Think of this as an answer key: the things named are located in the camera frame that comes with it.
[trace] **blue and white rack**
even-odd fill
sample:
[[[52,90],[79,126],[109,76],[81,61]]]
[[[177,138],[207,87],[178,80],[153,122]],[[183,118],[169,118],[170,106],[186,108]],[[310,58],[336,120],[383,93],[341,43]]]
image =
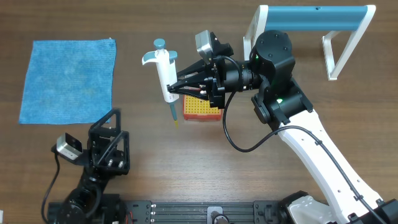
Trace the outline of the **blue and white rack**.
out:
[[[369,6],[259,6],[243,37],[244,59],[265,30],[330,31],[322,37],[329,80],[336,80],[373,18],[376,7]],[[341,31],[351,31],[347,45],[335,64],[331,39]]]

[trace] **wooden surface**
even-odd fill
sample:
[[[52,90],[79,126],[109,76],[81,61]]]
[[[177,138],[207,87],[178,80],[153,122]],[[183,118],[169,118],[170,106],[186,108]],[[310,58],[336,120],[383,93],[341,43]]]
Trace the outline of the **wooden surface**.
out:
[[[376,15],[336,82],[326,77],[321,36],[289,32],[294,77],[328,134],[357,173],[380,195],[398,197],[398,2],[373,0]],[[131,134],[131,170],[112,180],[107,193],[126,200],[252,202],[278,200],[304,190],[324,200],[294,152],[274,137],[252,153],[235,151],[221,123],[174,128],[154,66],[141,65],[164,38],[176,50],[177,70],[200,57],[195,34],[208,29],[243,59],[242,36],[260,4],[363,5],[362,1],[0,1],[0,209],[9,223],[42,223],[42,197],[55,173],[50,147],[68,132],[85,142],[89,124],[20,125],[25,74],[33,40],[114,38],[113,106]],[[340,54],[347,34],[333,41]],[[250,97],[233,100],[228,127],[242,147],[270,129],[259,122]],[[177,105],[182,118],[182,104]],[[77,185],[81,167],[61,161],[49,201],[63,200]]]

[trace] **blue cloth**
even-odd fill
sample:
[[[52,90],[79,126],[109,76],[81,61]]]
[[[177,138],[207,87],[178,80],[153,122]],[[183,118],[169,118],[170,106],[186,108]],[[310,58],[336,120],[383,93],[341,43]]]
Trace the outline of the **blue cloth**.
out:
[[[20,124],[94,123],[112,108],[116,42],[34,41]]]

